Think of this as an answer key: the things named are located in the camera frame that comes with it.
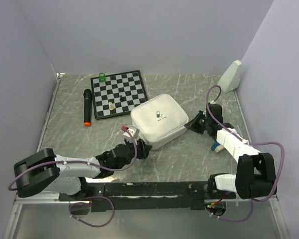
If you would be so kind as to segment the white medicine kit case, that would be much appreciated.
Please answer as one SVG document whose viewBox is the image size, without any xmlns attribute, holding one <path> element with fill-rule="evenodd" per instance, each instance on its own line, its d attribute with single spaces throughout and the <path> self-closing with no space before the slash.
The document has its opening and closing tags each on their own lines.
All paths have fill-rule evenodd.
<svg viewBox="0 0 299 239">
<path fill-rule="evenodd" d="M 189 117 L 169 94 L 158 95 L 131 110 L 132 125 L 139 137 L 157 150 L 186 132 Z"/>
</svg>

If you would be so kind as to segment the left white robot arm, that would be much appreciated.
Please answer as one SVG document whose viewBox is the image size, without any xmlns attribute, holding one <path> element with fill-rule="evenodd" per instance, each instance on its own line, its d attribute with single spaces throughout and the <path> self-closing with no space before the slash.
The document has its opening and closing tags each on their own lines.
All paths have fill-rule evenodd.
<svg viewBox="0 0 299 239">
<path fill-rule="evenodd" d="M 103 179 L 126 170 L 136 160 L 146 159 L 152 148 L 141 139 L 125 140 L 110 151 L 85 159 L 63 157 L 46 148 L 14 165 L 15 179 L 8 189 L 17 191 L 21 198 L 50 191 L 83 200 L 88 196 L 86 178 Z"/>
</svg>

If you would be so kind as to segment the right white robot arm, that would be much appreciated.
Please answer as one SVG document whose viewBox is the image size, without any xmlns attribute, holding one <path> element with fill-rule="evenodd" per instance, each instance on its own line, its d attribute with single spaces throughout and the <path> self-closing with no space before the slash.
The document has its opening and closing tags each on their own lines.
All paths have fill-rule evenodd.
<svg viewBox="0 0 299 239">
<path fill-rule="evenodd" d="M 214 152 L 226 150 L 237 162 L 235 174 L 218 173 L 208 179 L 207 192 L 219 198 L 225 192 L 236 193 L 241 199 L 265 197 L 273 190 L 276 179 L 274 159 L 269 153 L 261 153 L 243 140 L 229 123 L 223 122 L 222 107 L 209 103 L 206 110 L 199 111 L 185 128 L 197 133 L 205 132 L 215 143 Z"/>
</svg>

